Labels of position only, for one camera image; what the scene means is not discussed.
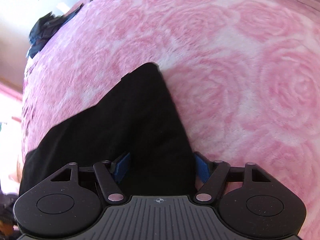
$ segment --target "pink sheet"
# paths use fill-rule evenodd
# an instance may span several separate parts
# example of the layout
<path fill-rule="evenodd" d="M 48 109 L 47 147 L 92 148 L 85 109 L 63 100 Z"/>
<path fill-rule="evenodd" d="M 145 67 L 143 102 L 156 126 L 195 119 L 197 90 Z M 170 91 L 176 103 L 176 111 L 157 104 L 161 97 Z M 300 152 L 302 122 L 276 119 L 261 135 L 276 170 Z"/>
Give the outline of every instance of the pink sheet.
<path fill-rule="evenodd" d="M 320 17 L 296 0 L 94 0 L 27 65 L 23 153 L 139 65 L 159 64 L 192 148 L 256 162 L 320 238 Z"/>

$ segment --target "bedspread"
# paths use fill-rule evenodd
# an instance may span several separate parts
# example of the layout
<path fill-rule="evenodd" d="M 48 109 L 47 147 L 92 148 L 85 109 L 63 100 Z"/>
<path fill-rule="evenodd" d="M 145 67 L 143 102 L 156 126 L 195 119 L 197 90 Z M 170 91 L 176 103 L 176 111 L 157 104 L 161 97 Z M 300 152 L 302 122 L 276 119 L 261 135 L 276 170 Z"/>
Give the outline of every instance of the bedspread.
<path fill-rule="evenodd" d="M 81 2 L 26 67 L 23 155 L 156 62 L 193 150 L 258 163 L 305 203 L 300 236 L 320 238 L 319 12 L 295 0 Z"/>

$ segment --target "black pants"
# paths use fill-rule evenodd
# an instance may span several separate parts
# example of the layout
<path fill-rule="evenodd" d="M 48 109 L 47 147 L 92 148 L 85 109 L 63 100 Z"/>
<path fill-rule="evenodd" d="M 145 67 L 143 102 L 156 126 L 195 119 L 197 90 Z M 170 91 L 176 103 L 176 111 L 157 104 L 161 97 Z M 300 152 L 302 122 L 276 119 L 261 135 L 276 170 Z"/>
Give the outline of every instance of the black pants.
<path fill-rule="evenodd" d="M 92 166 L 132 155 L 125 195 L 192 195 L 195 161 L 156 65 L 127 74 L 101 101 L 50 129 L 27 154 L 20 195 L 67 163 Z"/>

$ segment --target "orange object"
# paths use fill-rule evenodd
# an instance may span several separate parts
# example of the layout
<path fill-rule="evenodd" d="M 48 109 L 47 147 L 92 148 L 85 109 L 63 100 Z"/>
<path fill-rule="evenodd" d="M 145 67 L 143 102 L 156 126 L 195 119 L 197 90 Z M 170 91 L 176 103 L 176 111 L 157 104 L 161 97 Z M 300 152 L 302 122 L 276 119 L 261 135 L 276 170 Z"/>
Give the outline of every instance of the orange object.
<path fill-rule="evenodd" d="M 5 224 L 4 222 L 0 221 L 0 231 L 5 236 L 10 236 L 13 234 L 13 225 Z"/>

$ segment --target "circular cap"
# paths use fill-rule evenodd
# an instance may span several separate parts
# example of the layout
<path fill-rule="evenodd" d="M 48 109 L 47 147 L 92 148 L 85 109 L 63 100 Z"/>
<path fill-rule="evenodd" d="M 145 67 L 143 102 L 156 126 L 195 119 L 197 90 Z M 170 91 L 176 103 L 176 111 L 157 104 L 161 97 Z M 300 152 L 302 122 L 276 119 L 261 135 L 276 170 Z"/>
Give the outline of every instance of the circular cap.
<path fill-rule="evenodd" d="M 275 197 L 258 195 L 247 200 L 247 208 L 258 216 L 272 217 L 283 210 L 283 204 Z"/>
<path fill-rule="evenodd" d="M 52 194 L 39 199 L 38 209 L 46 214 L 61 214 L 70 210 L 75 201 L 72 197 L 64 194 Z"/>
<path fill-rule="evenodd" d="M 111 194 L 108 196 L 108 199 L 111 201 L 121 201 L 124 199 L 124 196 L 118 193 Z"/>
<path fill-rule="evenodd" d="M 196 199 L 199 201 L 209 201 L 211 200 L 211 196 L 206 193 L 201 193 L 196 196 Z"/>

